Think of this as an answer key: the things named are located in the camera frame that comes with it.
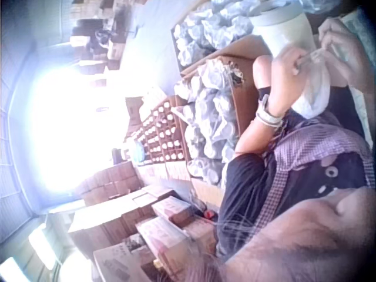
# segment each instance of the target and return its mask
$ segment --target person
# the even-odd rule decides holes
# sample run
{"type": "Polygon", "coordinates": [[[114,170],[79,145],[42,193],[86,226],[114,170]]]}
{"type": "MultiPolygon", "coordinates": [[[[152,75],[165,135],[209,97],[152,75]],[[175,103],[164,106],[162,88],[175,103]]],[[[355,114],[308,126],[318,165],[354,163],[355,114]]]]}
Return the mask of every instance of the person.
{"type": "Polygon", "coordinates": [[[186,281],[362,281],[355,275],[374,251],[376,192],[349,86],[374,106],[374,71],[338,19],[323,23],[319,39],[332,87],[314,119],[291,110],[306,83],[296,67],[307,52],[290,45],[275,59],[255,60],[254,83],[260,100],[269,95],[263,110],[271,118],[261,113],[250,123],[227,169],[217,226],[225,264],[206,257],[186,281]],[[330,52],[332,43],[346,62],[330,52]]]}

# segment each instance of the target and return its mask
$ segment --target hand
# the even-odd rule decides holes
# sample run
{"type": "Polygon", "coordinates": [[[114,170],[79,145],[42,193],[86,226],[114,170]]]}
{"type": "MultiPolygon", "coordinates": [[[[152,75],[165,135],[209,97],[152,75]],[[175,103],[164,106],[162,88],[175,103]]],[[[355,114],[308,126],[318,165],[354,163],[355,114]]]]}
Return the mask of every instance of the hand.
{"type": "Polygon", "coordinates": [[[300,97],[306,85],[307,70],[297,72],[297,60],[307,51],[298,47],[286,46],[271,64],[271,93],[268,99],[268,112],[280,118],[300,97]]]}
{"type": "Polygon", "coordinates": [[[319,27],[318,33],[325,61],[339,71],[348,85],[363,93],[373,93],[374,72],[358,38],[339,19],[327,19],[319,27]],[[344,52],[346,62],[329,51],[332,48],[337,52],[336,45],[344,52]]]}

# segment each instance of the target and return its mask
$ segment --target bright window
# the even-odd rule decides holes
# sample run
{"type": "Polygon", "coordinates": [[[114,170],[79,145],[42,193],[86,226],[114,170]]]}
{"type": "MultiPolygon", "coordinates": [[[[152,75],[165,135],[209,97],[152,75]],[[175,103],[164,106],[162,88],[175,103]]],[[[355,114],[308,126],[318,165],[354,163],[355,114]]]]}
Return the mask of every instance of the bright window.
{"type": "Polygon", "coordinates": [[[29,282],[13,257],[0,264],[0,276],[6,282],[29,282]]]}
{"type": "Polygon", "coordinates": [[[41,261],[49,270],[52,270],[56,262],[56,255],[42,231],[43,225],[39,226],[30,234],[29,242],[41,261]]]}

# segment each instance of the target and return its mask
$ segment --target woman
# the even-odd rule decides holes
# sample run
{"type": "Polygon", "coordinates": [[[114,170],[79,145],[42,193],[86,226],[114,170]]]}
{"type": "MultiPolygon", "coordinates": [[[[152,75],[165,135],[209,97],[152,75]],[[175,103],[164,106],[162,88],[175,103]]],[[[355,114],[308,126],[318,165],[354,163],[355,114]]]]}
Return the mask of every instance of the woman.
{"type": "Polygon", "coordinates": [[[255,61],[264,103],[227,170],[217,229],[218,253],[227,262],[197,275],[214,274],[210,281],[348,281],[372,247],[373,159],[348,86],[374,106],[373,70],[340,21],[326,20],[319,32],[324,50],[336,43],[351,56],[345,63],[323,51],[333,87],[327,111],[315,119],[290,109],[306,83],[304,70],[294,73],[306,51],[289,46],[273,61],[255,61]]]}

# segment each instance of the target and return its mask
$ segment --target purple checkered fabric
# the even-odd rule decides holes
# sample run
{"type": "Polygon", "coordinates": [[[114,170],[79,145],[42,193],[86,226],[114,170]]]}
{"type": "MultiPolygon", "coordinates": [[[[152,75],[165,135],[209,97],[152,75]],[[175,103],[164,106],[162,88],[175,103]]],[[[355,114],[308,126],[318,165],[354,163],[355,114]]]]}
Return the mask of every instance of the purple checkered fabric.
{"type": "Polygon", "coordinates": [[[372,154],[365,140],[355,132],[335,125],[313,124],[299,128],[283,137],[274,149],[277,168],[273,185],[249,240],[274,218],[289,171],[327,156],[350,152],[356,152],[362,158],[367,185],[374,189],[372,154]]]}

